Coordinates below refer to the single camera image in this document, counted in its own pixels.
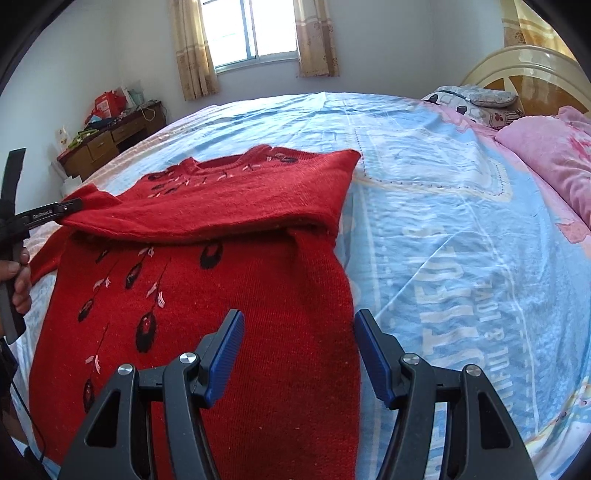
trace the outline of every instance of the hand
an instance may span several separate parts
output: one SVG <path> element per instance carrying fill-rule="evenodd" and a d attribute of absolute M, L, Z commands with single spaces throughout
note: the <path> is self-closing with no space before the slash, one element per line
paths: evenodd
<path fill-rule="evenodd" d="M 25 315 L 31 309 L 31 267 L 29 267 L 29 252 L 22 249 L 20 263 L 0 261 L 0 281 L 10 280 L 17 276 L 14 283 L 12 303 L 17 312 Z M 4 329 L 0 322 L 0 338 L 4 336 Z"/>

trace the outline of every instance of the red bag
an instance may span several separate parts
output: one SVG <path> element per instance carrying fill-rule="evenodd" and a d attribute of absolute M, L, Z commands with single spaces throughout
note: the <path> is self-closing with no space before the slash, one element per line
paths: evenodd
<path fill-rule="evenodd" d="M 113 92 L 105 92 L 95 100 L 95 110 L 99 117 L 116 118 L 125 110 L 127 100 L 125 96 Z"/>

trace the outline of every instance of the window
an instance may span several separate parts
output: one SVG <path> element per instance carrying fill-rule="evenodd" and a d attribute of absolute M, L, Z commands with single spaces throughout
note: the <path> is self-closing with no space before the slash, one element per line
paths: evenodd
<path fill-rule="evenodd" d="M 201 2 L 207 42 L 216 70 L 236 62 L 296 56 L 293 0 Z"/>

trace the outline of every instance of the wooden desk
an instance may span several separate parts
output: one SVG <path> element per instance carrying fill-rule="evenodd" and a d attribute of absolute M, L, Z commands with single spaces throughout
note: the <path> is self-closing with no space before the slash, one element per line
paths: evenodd
<path fill-rule="evenodd" d="M 99 168 L 166 126 L 161 102 L 123 117 L 119 122 L 86 138 L 59 162 L 71 177 L 86 180 Z"/>

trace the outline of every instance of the beige curtain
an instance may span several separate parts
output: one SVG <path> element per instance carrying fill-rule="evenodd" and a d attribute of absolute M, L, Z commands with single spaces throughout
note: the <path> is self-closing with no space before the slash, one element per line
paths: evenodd
<path fill-rule="evenodd" d="M 558 51 L 575 60 L 574 55 L 547 22 L 523 0 L 502 0 L 505 47 L 536 45 Z"/>
<path fill-rule="evenodd" d="M 178 73 L 185 100 L 218 91 L 200 0 L 170 0 Z"/>
<path fill-rule="evenodd" d="M 293 0 L 303 77 L 339 76 L 333 26 L 326 0 Z"/>

